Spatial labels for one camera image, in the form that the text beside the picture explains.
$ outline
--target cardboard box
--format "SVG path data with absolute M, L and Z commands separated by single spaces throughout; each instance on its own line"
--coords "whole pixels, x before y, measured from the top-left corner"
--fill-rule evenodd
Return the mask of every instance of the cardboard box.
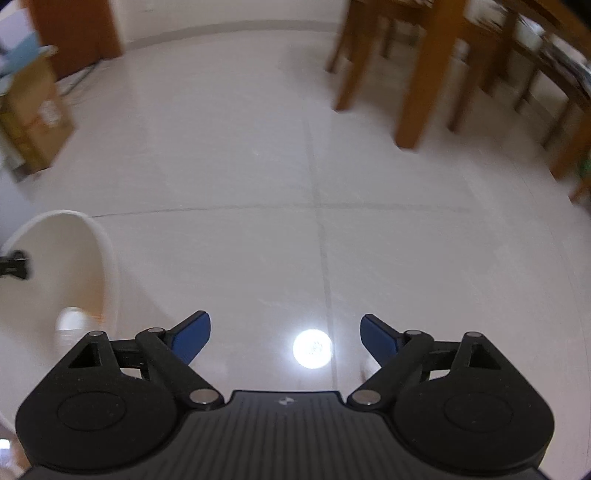
M 45 54 L 9 77 L 0 102 L 0 128 L 29 172 L 49 167 L 74 131 L 74 122 L 57 93 L 56 77 Z

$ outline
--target baseboard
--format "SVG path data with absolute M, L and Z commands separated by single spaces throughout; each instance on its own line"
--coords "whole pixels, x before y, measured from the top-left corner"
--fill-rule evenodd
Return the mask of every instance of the baseboard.
M 158 35 L 133 40 L 127 43 L 125 48 L 126 50 L 136 50 L 138 48 L 149 47 L 150 45 L 156 45 L 158 43 L 215 33 L 229 33 L 246 30 L 304 30 L 333 33 L 337 31 L 338 27 L 338 23 L 317 22 L 313 20 L 246 20 L 215 25 L 202 25 L 199 27 L 189 27 L 181 30 L 164 32 Z

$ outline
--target wooden door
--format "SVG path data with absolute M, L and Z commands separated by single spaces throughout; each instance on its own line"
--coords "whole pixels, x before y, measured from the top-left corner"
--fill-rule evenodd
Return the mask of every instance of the wooden door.
M 44 45 L 55 45 L 51 59 L 58 78 L 122 54 L 109 0 L 23 0 Z

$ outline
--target triangular cutout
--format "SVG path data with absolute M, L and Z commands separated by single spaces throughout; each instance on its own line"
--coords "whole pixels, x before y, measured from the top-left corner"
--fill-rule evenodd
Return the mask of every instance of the triangular cutout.
M 100 367 L 99 349 L 95 343 L 89 343 L 84 347 L 69 368 Z
M 472 345 L 472 356 L 470 357 L 469 366 L 472 368 L 486 368 L 488 370 L 501 369 L 501 366 L 482 345 Z

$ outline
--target logo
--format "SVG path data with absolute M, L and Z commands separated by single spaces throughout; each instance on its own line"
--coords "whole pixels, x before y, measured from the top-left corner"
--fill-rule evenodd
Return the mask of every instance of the logo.
M 277 400 L 279 405 L 283 405 L 284 407 L 289 407 L 292 403 L 295 403 L 295 400 L 291 397 L 282 398 L 281 400 Z

